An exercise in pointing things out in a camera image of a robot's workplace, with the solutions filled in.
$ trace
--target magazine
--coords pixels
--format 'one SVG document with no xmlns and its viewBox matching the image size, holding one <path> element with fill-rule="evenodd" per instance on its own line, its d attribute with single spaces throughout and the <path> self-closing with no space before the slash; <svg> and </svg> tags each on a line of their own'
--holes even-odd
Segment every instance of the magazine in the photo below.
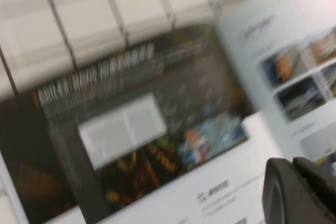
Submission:
<svg viewBox="0 0 336 224">
<path fill-rule="evenodd" d="M 334 2 L 248 0 L 3 101 L 18 220 L 264 223 L 268 158 L 336 169 Z"/>
</svg>

